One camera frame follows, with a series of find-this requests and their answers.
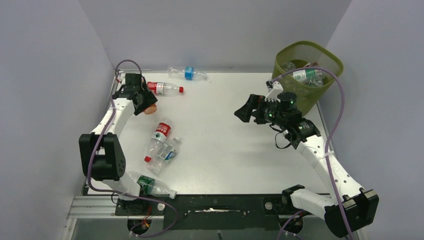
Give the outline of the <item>orange drink bottle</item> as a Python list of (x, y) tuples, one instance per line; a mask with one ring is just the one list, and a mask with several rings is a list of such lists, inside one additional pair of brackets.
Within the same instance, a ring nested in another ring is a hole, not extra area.
[(143, 113), (145, 115), (151, 115), (153, 113), (155, 113), (157, 111), (157, 105), (154, 103), (151, 106), (149, 106), (148, 108), (146, 108)]

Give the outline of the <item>clear water bottle blue cap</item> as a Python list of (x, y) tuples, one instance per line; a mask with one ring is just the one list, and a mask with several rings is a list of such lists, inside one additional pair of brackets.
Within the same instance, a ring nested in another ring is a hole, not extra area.
[(291, 62), (291, 61), (288, 61), (288, 62), (286, 62), (286, 63), (283, 63), (281, 66), (280, 66), (285, 72), (289, 72), (289, 71), (292, 71), (292, 70), (294, 70), (294, 69), (296, 69), (297, 67), (296, 67), (296, 65), (293, 63), (293, 62)]

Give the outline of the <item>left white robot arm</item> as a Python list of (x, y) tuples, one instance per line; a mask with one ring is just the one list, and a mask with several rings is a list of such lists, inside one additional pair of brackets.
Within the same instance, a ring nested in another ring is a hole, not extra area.
[(90, 189), (115, 193), (124, 201), (140, 198), (141, 186), (126, 172), (120, 135), (131, 116), (143, 113), (157, 101), (142, 74), (124, 75), (123, 84), (109, 98), (103, 119), (78, 139), (82, 171)]

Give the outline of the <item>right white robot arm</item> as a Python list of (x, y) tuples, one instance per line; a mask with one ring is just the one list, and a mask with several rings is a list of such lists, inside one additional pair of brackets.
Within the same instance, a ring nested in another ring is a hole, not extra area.
[(324, 137), (315, 124), (302, 116), (297, 108), (297, 96), (283, 92), (272, 100), (264, 95), (251, 94), (234, 115), (242, 122), (251, 119), (258, 124), (269, 124), (282, 134), (289, 145), (310, 164), (326, 186), (325, 197), (295, 185), (282, 191), (281, 207), (289, 214), (304, 210), (325, 221), (338, 238), (348, 237), (374, 221), (379, 197), (374, 190), (366, 190), (344, 169), (333, 153), (326, 148)]

